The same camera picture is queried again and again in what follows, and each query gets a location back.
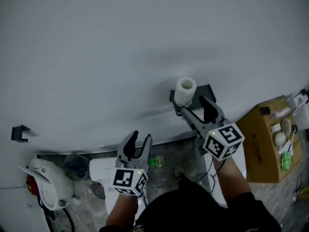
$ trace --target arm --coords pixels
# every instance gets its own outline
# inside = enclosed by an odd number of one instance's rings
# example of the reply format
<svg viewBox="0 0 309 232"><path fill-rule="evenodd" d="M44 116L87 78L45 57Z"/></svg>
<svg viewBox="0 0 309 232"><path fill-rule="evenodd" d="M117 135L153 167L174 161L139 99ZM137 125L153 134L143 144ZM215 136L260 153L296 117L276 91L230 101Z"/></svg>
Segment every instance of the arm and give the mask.
<svg viewBox="0 0 309 232"><path fill-rule="evenodd" d="M131 229L134 225L138 200L129 195L120 194L105 226L117 226Z"/></svg>
<svg viewBox="0 0 309 232"><path fill-rule="evenodd" d="M213 163L215 170L219 170L217 172L217 176L222 194L228 206L239 195L246 192L251 192L251 188L247 180L242 176L240 170L231 157L227 158L225 163L214 158Z"/></svg>

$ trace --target green cloth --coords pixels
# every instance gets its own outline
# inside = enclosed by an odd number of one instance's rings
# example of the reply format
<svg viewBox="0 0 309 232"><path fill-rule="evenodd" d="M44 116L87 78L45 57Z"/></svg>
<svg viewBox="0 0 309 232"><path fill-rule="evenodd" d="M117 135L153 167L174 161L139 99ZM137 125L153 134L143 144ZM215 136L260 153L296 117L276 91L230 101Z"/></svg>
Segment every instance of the green cloth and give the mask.
<svg viewBox="0 0 309 232"><path fill-rule="evenodd" d="M281 168L285 171L288 171L288 169L292 166L292 156L291 152L284 152L281 157Z"/></svg>

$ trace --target concrete floor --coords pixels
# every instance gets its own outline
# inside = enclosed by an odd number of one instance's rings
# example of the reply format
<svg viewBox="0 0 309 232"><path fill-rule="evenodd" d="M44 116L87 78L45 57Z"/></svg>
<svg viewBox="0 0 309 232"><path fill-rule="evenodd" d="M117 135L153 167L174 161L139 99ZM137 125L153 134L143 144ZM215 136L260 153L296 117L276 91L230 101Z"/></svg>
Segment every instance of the concrete floor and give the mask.
<svg viewBox="0 0 309 232"><path fill-rule="evenodd" d="M296 195L296 181L299 174L302 174L301 186L309 184L309 145L303 136L303 161L294 171L279 184L250 184L256 199L263 201L268 211L282 225L282 231L300 232L308 220L309 201L293 198ZM177 188L177 180L174 176L174 168L177 165L185 169L189 179L195 180L200 170L195 168L193 149L194 139L180 140L168 144L154 146L151 151L151 158L163 156L165 165L162 168L151 167L148 172L149 181L147 184L148 202L157 197L156 189L163 187L166 191ZM115 153L91 154L90 158L114 157ZM42 156L43 159L55 162L63 167L64 156ZM104 226L107 212L105 201L97 198L92 191L91 180L75 183L75 194L82 199L80 206L69 205L67 210L70 213L77 232L97 232ZM62 210L56 212L56 220L53 222L56 232L70 232L70 224Z"/></svg>

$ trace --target paper towel roll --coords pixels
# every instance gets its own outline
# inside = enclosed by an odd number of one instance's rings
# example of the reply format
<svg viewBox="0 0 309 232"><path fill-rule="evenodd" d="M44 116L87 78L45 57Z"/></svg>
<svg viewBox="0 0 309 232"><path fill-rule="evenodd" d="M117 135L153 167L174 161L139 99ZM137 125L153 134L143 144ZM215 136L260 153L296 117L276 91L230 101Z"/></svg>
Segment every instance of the paper towel roll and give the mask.
<svg viewBox="0 0 309 232"><path fill-rule="evenodd" d="M190 106L196 89L197 83L191 77L179 78L175 88L175 103L178 106Z"/></svg>

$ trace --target toilet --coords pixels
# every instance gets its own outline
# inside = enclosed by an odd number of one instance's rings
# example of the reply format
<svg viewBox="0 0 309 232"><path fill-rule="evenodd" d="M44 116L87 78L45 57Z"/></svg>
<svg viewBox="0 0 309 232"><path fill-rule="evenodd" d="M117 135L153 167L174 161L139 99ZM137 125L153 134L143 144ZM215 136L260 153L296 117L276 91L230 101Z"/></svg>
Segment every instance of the toilet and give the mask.
<svg viewBox="0 0 309 232"><path fill-rule="evenodd" d="M104 187L105 205L107 213L110 214L119 196L119 192L111 187L111 169L116 165L117 157L92 159L89 163L90 178ZM138 211L135 214L137 220L146 208L144 199L138 198Z"/></svg>
<svg viewBox="0 0 309 232"><path fill-rule="evenodd" d="M245 153L243 151L243 145L242 144L239 146L238 150L231 157L233 158L235 164L238 166L242 175L245 178L247 178ZM213 164L211 164L211 162L212 162L211 154L210 153L205 154L204 160L205 160L206 169L209 170L208 174L215 175L216 171L214 169ZM208 177L210 188L212 189L213 184L214 184L213 178L209 175L207 175L207 177ZM216 176L214 179L215 179L215 185L214 185L214 189L213 189L213 192L212 192L212 196L220 206L227 208L227 204L225 202L225 199L223 197L223 194L222 194L222 191L221 191L221 188L220 188L218 177Z"/></svg>
<svg viewBox="0 0 309 232"><path fill-rule="evenodd" d="M53 162L34 158L30 161L29 168L19 168L34 177L41 200L47 209L60 210L71 202L74 194L73 181Z"/></svg>

